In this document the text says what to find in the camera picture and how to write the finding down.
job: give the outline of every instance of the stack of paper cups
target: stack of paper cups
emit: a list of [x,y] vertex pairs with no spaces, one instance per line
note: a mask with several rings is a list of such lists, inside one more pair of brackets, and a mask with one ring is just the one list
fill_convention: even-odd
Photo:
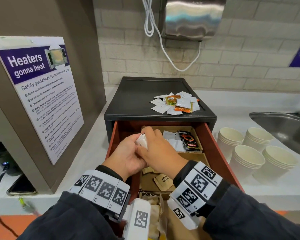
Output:
[[262,154],[265,164],[253,174],[253,177],[266,185],[276,182],[298,163],[298,160],[290,152],[277,146],[267,146]]
[[230,162],[233,149],[237,145],[241,145],[243,140],[244,136],[235,129],[227,127],[220,129],[216,142],[227,162]]
[[262,152],[273,140],[273,136],[264,129],[251,127],[247,130],[242,145],[246,145]]
[[261,168],[264,163],[265,158],[256,149],[247,145],[237,145],[229,165],[238,180],[242,181]]

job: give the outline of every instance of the countertop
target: countertop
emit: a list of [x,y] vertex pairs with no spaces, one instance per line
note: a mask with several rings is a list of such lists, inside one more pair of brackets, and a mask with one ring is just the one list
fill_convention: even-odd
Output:
[[[65,178],[55,194],[25,196],[40,214],[48,210],[68,190],[85,170],[100,165],[108,150],[108,139],[103,119],[105,110],[112,100],[117,87],[105,87],[107,104],[100,113],[81,149],[77,153]],[[222,127],[231,127],[243,135],[249,127],[260,127],[250,117],[251,112],[296,112],[300,109],[300,94],[229,92],[195,90],[202,101],[218,116],[212,134],[216,137]],[[293,153],[298,165],[281,177],[276,185],[262,185],[254,178],[242,182],[245,192],[273,210],[300,210],[300,155],[274,139],[271,145],[280,146]],[[8,196],[7,189],[17,177],[5,175],[0,185],[0,215],[24,215],[17,196]]]

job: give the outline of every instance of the power cord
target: power cord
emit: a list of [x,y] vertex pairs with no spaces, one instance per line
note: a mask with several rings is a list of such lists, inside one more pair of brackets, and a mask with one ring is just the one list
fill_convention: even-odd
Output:
[[[4,177],[4,175],[6,174],[6,171],[9,169],[9,166],[10,166],[8,162],[3,163],[2,165],[4,166],[4,168],[3,168],[2,173],[0,175],[0,183],[1,183],[1,180]],[[19,237],[19,235],[16,234],[16,232],[13,229],[11,229],[9,226],[7,226],[3,222],[3,220],[1,219],[1,217],[0,217],[0,224],[3,225],[7,230],[9,230],[16,238]]]
[[[193,63],[196,62],[196,60],[199,58],[200,56],[200,51],[201,51],[201,41],[199,41],[199,51],[198,51],[198,55],[197,57],[190,63],[190,65],[188,65],[188,67],[184,70],[180,70],[178,69],[172,62],[172,60],[170,59],[170,57],[168,56],[167,52],[164,50],[164,46],[162,44],[162,36],[160,34],[160,31],[158,29],[158,27],[156,26],[156,21],[155,21],[155,16],[153,15],[153,11],[151,8],[152,5],[152,0],[142,0],[143,2],[143,6],[145,9],[145,22],[144,22],[144,32],[148,37],[152,37],[155,29],[158,32],[159,38],[160,38],[160,44],[161,44],[161,48],[162,51],[164,52],[164,54],[166,55],[166,57],[168,58],[168,60],[170,61],[170,63],[172,64],[172,66],[179,72],[185,72],[186,70],[189,69],[189,67],[192,66]],[[149,24],[149,20],[150,20],[150,25],[151,25],[151,30],[149,30],[148,28],[148,24]]]

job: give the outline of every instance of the white brick wall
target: white brick wall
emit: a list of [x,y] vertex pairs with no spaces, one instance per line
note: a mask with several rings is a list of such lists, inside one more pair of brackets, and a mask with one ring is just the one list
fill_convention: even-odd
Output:
[[[300,0],[227,0],[217,34],[201,44],[186,72],[164,56],[158,35],[144,34],[141,0],[93,0],[104,83],[123,76],[182,77],[193,88],[300,92],[300,68],[289,68],[300,47]],[[153,0],[158,20],[160,0]],[[198,43],[164,41],[175,65],[186,68]]]

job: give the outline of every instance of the black sleeve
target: black sleeve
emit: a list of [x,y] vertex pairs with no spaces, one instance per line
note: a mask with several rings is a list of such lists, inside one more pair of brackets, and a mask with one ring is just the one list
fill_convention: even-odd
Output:
[[[195,161],[189,161],[177,174],[173,180],[176,187],[195,165]],[[300,239],[300,225],[277,214],[225,180],[197,212],[206,217],[203,229],[213,239]]]
[[[96,170],[122,178],[103,165]],[[18,240],[117,240],[104,209],[77,194],[63,192],[58,202],[36,218]]]

